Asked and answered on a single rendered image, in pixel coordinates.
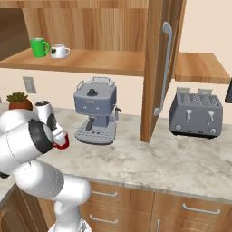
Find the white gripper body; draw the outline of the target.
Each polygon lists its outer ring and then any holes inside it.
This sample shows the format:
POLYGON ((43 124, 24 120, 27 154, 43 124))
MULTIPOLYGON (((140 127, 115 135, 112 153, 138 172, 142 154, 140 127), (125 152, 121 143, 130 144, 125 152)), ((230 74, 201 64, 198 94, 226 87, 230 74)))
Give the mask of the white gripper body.
POLYGON ((55 143, 65 143, 66 132, 59 127, 53 131, 53 140, 55 143))

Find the red mug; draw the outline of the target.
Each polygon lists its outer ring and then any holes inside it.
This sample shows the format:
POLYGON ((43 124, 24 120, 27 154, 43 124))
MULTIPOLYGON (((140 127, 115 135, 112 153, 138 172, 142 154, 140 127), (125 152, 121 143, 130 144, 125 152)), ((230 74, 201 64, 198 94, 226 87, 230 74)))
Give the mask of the red mug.
POLYGON ((65 150, 69 147, 70 142, 69 142, 69 137, 68 134, 66 133, 65 135, 65 143, 53 143, 53 146, 57 148, 58 150, 65 150))

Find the white mug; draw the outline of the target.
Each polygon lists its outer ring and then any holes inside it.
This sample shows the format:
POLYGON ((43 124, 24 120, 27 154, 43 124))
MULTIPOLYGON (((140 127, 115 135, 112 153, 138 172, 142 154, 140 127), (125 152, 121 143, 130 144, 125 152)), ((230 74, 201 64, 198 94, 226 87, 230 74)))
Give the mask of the white mug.
POLYGON ((54 59, 66 58, 71 52, 64 44, 54 44, 51 46, 51 57, 54 59))

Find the green mug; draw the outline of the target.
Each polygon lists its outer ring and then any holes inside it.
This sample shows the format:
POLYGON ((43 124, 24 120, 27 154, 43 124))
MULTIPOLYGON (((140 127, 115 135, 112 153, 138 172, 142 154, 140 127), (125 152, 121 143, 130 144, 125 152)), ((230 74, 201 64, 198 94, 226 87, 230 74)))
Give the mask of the green mug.
POLYGON ((30 45, 35 58, 45 57, 50 51, 50 45, 43 38, 32 38, 30 45))

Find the dark wooden base cabinet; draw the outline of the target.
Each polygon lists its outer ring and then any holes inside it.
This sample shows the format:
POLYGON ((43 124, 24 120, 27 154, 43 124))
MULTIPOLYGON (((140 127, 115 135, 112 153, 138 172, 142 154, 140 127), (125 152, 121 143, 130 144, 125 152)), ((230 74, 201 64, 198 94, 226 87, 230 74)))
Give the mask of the dark wooden base cabinet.
POLYGON ((47 232, 38 199, 15 184, 0 201, 0 232, 47 232))

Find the dark wooden cabinet door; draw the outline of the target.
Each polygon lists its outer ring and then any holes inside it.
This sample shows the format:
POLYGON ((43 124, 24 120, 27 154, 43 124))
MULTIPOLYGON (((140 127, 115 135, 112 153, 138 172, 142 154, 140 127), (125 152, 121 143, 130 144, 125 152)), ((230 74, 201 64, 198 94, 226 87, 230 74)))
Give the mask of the dark wooden cabinet door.
POLYGON ((0 8, 0 61, 29 47, 23 11, 0 8))

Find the wooden base cabinet door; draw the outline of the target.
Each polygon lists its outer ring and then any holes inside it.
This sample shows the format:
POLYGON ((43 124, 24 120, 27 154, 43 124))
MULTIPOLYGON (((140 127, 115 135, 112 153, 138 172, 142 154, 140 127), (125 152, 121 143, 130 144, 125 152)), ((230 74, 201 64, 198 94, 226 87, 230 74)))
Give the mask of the wooden base cabinet door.
POLYGON ((151 217, 150 232, 156 232, 157 219, 161 219, 159 232, 232 232, 232 228, 156 215, 151 217))

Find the grey espresso machine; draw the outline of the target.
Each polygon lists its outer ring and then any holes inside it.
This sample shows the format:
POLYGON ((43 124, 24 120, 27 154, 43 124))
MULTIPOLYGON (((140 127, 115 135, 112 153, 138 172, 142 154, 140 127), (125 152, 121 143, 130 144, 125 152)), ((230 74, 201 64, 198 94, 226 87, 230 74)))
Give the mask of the grey espresso machine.
POLYGON ((78 141, 94 145, 109 145, 115 140, 117 87, 108 77, 93 76, 88 82, 81 81, 73 94, 75 110, 88 119, 75 132, 78 141))

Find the potted green plant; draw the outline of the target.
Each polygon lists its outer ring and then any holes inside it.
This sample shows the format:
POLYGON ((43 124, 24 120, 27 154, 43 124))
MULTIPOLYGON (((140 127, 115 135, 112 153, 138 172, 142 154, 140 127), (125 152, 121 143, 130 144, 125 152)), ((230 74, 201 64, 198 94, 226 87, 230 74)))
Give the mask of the potted green plant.
POLYGON ((13 92, 6 96, 9 101, 9 109, 25 109, 31 111, 33 109, 32 103, 28 100, 28 96, 24 92, 13 92))

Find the wooden drawer front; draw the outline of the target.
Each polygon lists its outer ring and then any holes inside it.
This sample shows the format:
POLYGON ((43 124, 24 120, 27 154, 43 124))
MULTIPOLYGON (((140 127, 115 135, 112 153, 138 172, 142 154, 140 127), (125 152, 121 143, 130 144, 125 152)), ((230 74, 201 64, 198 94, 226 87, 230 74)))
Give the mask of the wooden drawer front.
POLYGON ((149 232, 150 214, 140 213, 126 209, 104 207, 97 204, 87 203, 80 206, 82 217, 89 223, 92 232, 149 232), (95 218, 102 218, 118 223, 108 224, 94 221, 89 218, 92 214, 95 218))
POLYGON ((170 194, 156 193, 154 196, 153 210, 154 215, 171 218, 195 218, 205 220, 222 220, 232 223, 232 205, 221 204, 205 199, 187 198, 170 194), (219 215, 211 215, 186 210, 182 207, 185 203, 190 208, 200 208, 205 210, 221 210, 219 215))
POLYGON ((118 192, 116 198, 100 196, 91 194, 89 199, 90 203, 96 203, 108 207, 138 211, 142 213, 150 214, 152 211, 152 204, 154 193, 152 191, 125 188, 110 184, 103 184, 97 182, 91 182, 92 191, 99 191, 113 194, 118 192))

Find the grey toaster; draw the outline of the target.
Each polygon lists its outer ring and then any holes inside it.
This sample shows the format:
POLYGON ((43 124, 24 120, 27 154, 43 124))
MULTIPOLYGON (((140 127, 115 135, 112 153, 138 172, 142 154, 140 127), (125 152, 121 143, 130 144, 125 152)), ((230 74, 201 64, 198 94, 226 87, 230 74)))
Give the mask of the grey toaster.
POLYGON ((213 139, 221 134, 222 122, 217 95, 176 91, 169 109, 169 130, 174 135, 213 139))

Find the black appliance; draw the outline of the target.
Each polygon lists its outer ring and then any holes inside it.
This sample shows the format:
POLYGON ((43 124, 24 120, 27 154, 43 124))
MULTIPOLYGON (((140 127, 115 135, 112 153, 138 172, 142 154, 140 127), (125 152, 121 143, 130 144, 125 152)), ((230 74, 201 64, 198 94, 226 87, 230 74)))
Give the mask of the black appliance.
POLYGON ((225 103, 232 103, 232 85, 228 87, 225 103))

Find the grey wall outlet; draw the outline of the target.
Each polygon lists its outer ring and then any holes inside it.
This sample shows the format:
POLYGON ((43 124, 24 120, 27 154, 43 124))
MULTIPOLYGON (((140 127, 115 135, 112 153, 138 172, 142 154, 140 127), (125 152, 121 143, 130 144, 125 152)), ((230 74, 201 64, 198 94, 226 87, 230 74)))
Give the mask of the grey wall outlet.
POLYGON ((33 77, 23 77, 24 80, 24 87, 26 89, 27 93, 36 93, 36 88, 34 84, 34 78, 33 77))

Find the wooden wall cabinet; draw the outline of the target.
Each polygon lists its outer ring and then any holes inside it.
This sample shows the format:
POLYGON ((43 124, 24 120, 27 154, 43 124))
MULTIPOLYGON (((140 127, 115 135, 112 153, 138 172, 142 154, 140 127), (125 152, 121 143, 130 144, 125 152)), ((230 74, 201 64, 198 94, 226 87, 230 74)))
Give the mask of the wooden wall cabinet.
POLYGON ((64 59, 35 58, 30 48, 0 61, 1 68, 142 76, 149 0, 0 0, 19 10, 27 37, 64 44, 64 59))

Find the wooden wall shelf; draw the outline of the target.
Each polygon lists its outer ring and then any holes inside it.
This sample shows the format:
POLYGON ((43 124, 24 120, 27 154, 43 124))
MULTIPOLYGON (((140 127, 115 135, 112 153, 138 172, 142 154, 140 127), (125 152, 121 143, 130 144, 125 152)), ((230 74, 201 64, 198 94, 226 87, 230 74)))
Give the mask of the wooden wall shelf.
POLYGON ((229 84, 230 76, 213 53, 179 53, 175 80, 229 84))

